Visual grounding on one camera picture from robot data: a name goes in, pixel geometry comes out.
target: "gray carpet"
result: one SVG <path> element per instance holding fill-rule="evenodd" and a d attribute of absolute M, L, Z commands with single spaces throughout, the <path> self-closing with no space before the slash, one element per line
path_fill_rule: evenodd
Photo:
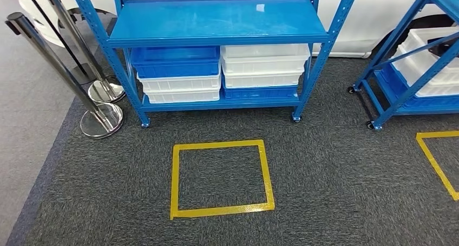
<path fill-rule="evenodd" d="M 329 59 L 298 124 L 290 108 L 234 109 L 154 113 L 144 130 L 126 99 L 126 122 L 110 138 L 88 139 L 70 122 L 36 218 L 9 245 L 457 244 L 458 202 L 415 139 L 456 129 L 457 115 L 366 129 L 346 87 L 367 62 Z M 69 114 L 83 111 L 76 102 Z M 173 145 L 246 139 L 265 142 L 275 210 L 170 221 Z M 457 164 L 457 142 L 432 142 L 442 143 L 442 154 L 432 149 L 442 166 Z M 254 147 L 181 153 L 179 209 L 265 199 Z"/>

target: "blue plastic crate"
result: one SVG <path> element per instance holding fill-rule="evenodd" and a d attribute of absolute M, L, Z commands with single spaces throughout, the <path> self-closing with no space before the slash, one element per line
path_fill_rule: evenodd
<path fill-rule="evenodd" d="M 298 96 L 298 85 L 252 88 L 226 88 L 224 77 L 222 77 L 221 85 L 223 86 L 225 99 L 227 100 L 291 98 Z"/>
<path fill-rule="evenodd" d="M 397 70 L 392 64 L 387 64 L 383 70 L 381 70 L 381 76 L 383 80 L 391 87 L 395 99 L 398 99 L 409 86 L 405 80 L 405 77 Z M 446 96 L 432 96 L 432 97 L 417 97 L 413 96 L 409 99 L 403 107 L 438 107 L 438 106 L 450 106 L 459 105 L 459 95 L 446 95 Z"/>
<path fill-rule="evenodd" d="M 133 48 L 130 59 L 139 78 L 217 75 L 220 47 Z"/>

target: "concrete floor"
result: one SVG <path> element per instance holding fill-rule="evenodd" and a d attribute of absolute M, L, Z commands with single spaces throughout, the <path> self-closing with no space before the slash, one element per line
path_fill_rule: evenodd
<path fill-rule="evenodd" d="M 0 18 L 22 11 L 0 0 Z M 0 245 L 5 245 L 73 101 L 73 93 L 34 48 L 0 27 Z M 63 48 L 53 49 L 69 68 Z"/>

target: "white plastic crate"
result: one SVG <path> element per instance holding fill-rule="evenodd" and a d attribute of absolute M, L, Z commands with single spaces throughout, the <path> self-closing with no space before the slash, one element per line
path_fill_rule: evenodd
<path fill-rule="evenodd" d="M 401 54 L 400 49 L 403 49 L 405 52 L 413 51 L 414 49 L 425 46 L 429 39 L 449 36 L 458 31 L 459 27 L 411 29 L 405 42 L 399 46 L 395 56 Z M 438 56 L 428 50 L 415 53 L 410 58 L 416 65 L 416 70 L 402 72 L 410 86 L 438 60 Z M 404 60 L 395 62 L 394 66 L 402 67 L 402 64 L 406 63 Z M 430 80 L 430 83 L 435 85 L 459 84 L 459 58 L 453 59 L 441 72 Z"/>
<path fill-rule="evenodd" d="M 229 89 L 298 85 L 298 79 L 303 71 L 301 69 L 282 73 L 226 74 L 224 70 L 223 74 L 225 87 Z"/>
<path fill-rule="evenodd" d="M 144 92 L 165 90 L 193 90 L 210 89 L 220 86 L 221 66 L 218 65 L 218 75 L 164 77 L 164 78 L 139 78 Z"/>
<path fill-rule="evenodd" d="M 310 53 L 307 44 L 298 44 L 291 47 L 295 55 L 276 55 L 277 45 L 258 46 L 225 46 L 221 47 L 222 65 L 226 75 L 253 74 L 271 72 L 298 72 L 304 70 L 304 63 Z M 288 53 L 288 48 L 279 48 L 278 54 Z"/>
<path fill-rule="evenodd" d="M 252 44 L 244 46 L 221 46 L 226 58 L 296 56 L 305 55 L 307 44 Z"/>
<path fill-rule="evenodd" d="M 216 87 L 206 89 L 162 90 L 145 92 L 150 103 L 218 101 L 220 99 L 221 78 Z"/>
<path fill-rule="evenodd" d="M 405 54 L 405 53 L 406 53 L 406 50 L 404 50 L 402 45 L 400 45 L 397 48 L 397 53 L 395 54 L 395 56 Z M 412 86 L 414 82 L 408 81 L 408 79 L 406 78 L 406 75 L 412 76 L 418 73 L 423 74 L 425 72 L 425 70 L 421 71 L 422 69 L 420 68 L 420 64 L 418 62 L 414 62 L 411 56 L 408 56 L 404 59 L 394 62 L 394 67 L 398 71 L 400 71 L 400 73 L 405 77 L 406 82 L 409 86 Z M 437 82 L 433 82 L 433 79 L 432 79 L 416 93 L 416 96 L 430 97 L 430 96 L 444 96 L 444 95 L 457 95 L 457 94 L 459 94 L 459 82 L 437 83 Z"/>

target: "stanchion post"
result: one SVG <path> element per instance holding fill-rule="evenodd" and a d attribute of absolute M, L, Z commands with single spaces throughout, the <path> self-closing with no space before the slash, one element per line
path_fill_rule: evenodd
<path fill-rule="evenodd" d="M 115 77 L 106 77 L 102 72 L 102 68 L 96 61 L 96 58 L 89 50 L 83 36 L 78 31 L 75 22 L 73 21 L 61 0 L 48 0 L 54 11 L 57 13 L 59 20 L 64 27 L 69 30 L 70 37 L 75 42 L 78 50 L 88 61 L 89 68 L 96 76 L 97 80 L 89 87 L 89 97 L 95 102 L 117 102 L 125 95 L 123 87 L 119 84 Z"/>
<path fill-rule="evenodd" d="M 121 108 L 110 103 L 95 104 L 24 14 L 11 13 L 5 23 L 16 35 L 22 35 L 42 55 L 83 102 L 88 109 L 80 121 L 81 130 L 85 135 L 96 139 L 105 138 L 121 127 L 123 121 Z"/>

